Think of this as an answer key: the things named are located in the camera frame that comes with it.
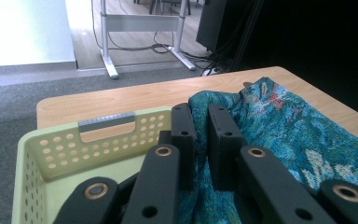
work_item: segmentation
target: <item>plastic basket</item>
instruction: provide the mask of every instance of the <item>plastic basket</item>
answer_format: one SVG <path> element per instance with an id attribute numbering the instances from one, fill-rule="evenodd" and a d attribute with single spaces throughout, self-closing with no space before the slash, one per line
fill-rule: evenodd
<path id="1" fill-rule="evenodd" d="M 133 123 L 131 132 L 85 142 L 82 133 Z M 146 151 L 171 129 L 171 108 L 157 107 L 27 133 L 19 142 L 12 223 L 52 223 L 63 203 L 94 176 L 118 183 L 139 172 Z"/>

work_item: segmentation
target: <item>basket handle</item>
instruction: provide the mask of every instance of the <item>basket handle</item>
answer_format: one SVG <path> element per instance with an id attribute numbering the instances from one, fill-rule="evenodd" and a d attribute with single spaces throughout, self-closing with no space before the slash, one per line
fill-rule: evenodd
<path id="1" fill-rule="evenodd" d="M 109 115 L 97 119 L 81 120 L 78 122 L 78 126 L 79 131 L 85 133 L 131 122 L 135 122 L 135 112 Z"/>

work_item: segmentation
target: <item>metal desk frame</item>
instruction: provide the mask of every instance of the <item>metal desk frame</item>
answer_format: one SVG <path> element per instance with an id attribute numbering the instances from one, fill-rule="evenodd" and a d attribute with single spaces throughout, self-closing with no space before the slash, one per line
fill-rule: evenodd
<path id="1" fill-rule="evenodd" d="M 106 14 L 105 0 L 101 0 L 103 35 L 101 54 L 109 76 L 112 79 L 118 78 L 117 70 L 108 52 L 108 32 L 176 32 L 173 47 L 169 47 L 169 50 L 189 70 L 195 70 L 196 66 L 180 52 L 183 28 L 185 26 L 186 6 L 187 0 L 182 0 L 180 13 L 177 17 L 157 15 L 109 15 Z"/>

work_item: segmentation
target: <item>cloth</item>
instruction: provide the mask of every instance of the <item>cloth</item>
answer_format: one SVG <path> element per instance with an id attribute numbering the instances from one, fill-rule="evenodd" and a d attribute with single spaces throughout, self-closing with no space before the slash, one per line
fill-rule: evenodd
<path id="1" fill-rule="evenodd" d="M 198 154 L 195 188 L 180 194 L 179 223 L 241 223 L 233 193 L 213 190 L 208 104 L 227 108 L 247 143 L 271 150 L 300 183 L 316 190 L 332 178 L 358 185 L 358 138 L 267 77 L 239 93 L 201 91 L 188 103 Z"/>

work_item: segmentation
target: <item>wooden table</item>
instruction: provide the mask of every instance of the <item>wooden table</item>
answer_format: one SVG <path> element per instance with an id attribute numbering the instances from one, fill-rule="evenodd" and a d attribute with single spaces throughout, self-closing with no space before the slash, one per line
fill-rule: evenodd
<path id="1" fill-rule="evenodd" d="M 356 111 L 280 67 L 48 98 L 37 105 L 37 127 L 41 129 L 162 105 L 174 106 L 186 103 L 190 96 L 199 91 L 239 92 L 244 82 L 253 83 L 261 77 L 269 77 L 283 85 L 358 136 Z"/>

